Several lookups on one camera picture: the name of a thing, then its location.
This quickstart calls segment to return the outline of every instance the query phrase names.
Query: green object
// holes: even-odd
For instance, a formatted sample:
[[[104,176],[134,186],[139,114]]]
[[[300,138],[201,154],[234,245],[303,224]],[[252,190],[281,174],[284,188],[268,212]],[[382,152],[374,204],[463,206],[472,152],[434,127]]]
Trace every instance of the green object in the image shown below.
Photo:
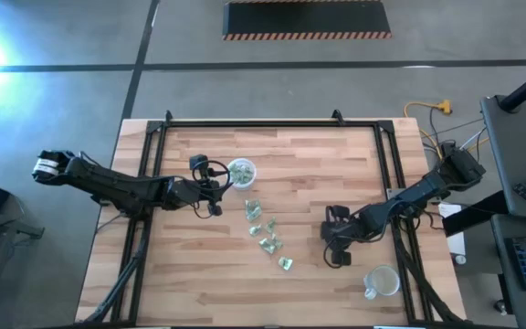
[[[253,179],[255,173],[253,173],[253,168],[248,164],[231,164],[228,167],[230,171],[230,177],[233,180],[233,183],[246,184]]]
[[[263,211],[261,211],[261,204],[259,203],[259,200],[245,200],[245,215],[247,216],[247,220],[249,222],[252,222],[261,216],[262,212]]]
[[[255,226],[255,227],[251,227],[248,230],[248,234],[250,234],[251,237],[256,237],[259,233],[261,233],[261,224]]]
[[[278,239],[278,236],[273,233],[271,235],[271,241],[273,242],[273,244],[275,245],[275,248],[276,249],[281,249],[281,247],[283,247],[283,242],[281,242],[279,239]]]
[[[289,271],[289,269],[291,268],[291,264],[293,264],[293,260],[292,259],[289,259],[287,257],[283,257],[281,256],[279,258],[279,262],[278,262],[279,266],[285,270],[285,271]]]
[[[275,252],[275,245],[273,244],[272,241],[269,241],[267,238],[264,238],[262,239],[260,242],[259,242],[259,246],[261,246],[261,248],[268,252],[269,255],[273,255],[273,253]]]
[[[271,218],[271,220],[269,222],[267,222],[267,225],[265,226],[265,230],[269,233],[269,234],[273,234],[273,228],[275,228],[275,224],[276,223],[276,219],[275,219],[275,216]]]

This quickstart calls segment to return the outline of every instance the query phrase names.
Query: wooden table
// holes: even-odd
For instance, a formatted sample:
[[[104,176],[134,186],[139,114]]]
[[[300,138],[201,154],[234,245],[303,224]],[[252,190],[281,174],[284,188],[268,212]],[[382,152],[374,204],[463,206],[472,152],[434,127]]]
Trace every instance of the wooden table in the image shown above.
[[[146,123],[123,122],[112,169],[137,175]],[[411,185],[427,171],[416,120],[394,119],[394,127]],[[389,229],[378,243],[352,244],[350,267],[333,270],[322,260],[320,224],[326,206],[357,209],[384,201],[372,129],[171,128],[162,175],[189,177],[188,158],[195,154],[223,163],[246,157],[257,167],[257,181],[249,191],[228,190],[219,218],[199,219],[190,207],[155,210],[138,325],[406,324],[400,292],[373,301],[363,297],[364,275],[381,264],[396,268]],[[392,171],[390,158],[388,163]],[[255,238],[248,234],[244,202],[252,198],[263,208],[256,223],[277,218],[276,232],[285,245],[273,256],[258,245],[267,232]],[[103,208],[100,224],[116,213]],[[446,237],[427,224],[417,231],[426,276],[450,309],[464,317]],[[77,320],[91,314],[116,281],[126,227],[126,219],[118,219],[96,236]],[[279,267],[280,256],[294,260],[291,270]],[[412,292],[420,314],[413,281]]]

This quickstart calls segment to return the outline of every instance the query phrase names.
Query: glass mug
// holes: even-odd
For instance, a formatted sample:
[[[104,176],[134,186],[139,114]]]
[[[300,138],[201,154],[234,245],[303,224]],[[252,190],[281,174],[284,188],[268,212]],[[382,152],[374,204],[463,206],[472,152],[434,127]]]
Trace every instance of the glass mug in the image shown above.
[[[391,296],[399,291],[399,274],[388,265],[380,265],[374,268],[364,277],[364,297],[368,300],[374,299],[377,294]]]

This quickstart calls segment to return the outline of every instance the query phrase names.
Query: floor mat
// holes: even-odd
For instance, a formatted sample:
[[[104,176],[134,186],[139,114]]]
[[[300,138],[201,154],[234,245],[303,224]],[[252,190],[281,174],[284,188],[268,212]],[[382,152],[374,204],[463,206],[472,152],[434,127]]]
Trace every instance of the floor mat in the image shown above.
[[[225,5],[227,41],[390,37],[384,6],[377,0],[255,0]]]

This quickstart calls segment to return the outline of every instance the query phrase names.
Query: concrete floor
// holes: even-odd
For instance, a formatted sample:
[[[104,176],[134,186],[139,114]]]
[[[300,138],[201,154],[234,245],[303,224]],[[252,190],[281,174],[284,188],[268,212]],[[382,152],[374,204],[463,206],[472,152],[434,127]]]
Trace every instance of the concrete floor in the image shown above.
[[[366,41],[220,40],[223,0],[163,0],[147,63],[526,59],[526,0],[384,0],[394,38]],[[133,64],[150,0],[0,1],[0,65]],[[26,222],[44,238],[16,251],[0,278],[0,328],[69,324],[74,319],[99,207],[70,187],[34,183],[42,149],[85,150],[102,165],[112,156],[130,72],[0,73],[0,186],[19,196]],[[131,116],[395,117],[409,101],[452,100],[435,113],[438,130],[481,117],[479,100],[526,80],[526,67],[445,69],[284,69],[144,72]],[[430,131],[428,109],[411,114]],[[482,122],[441,135],[459,143]],[[451,200],[473,203],[501,189],[488,144],[482,184]],[[492,239],[488,227],[468,245]],[[468,256],[468,268],[488,262]],[[458,271],[468,318],[514,324],[491,301],[495,277]]]

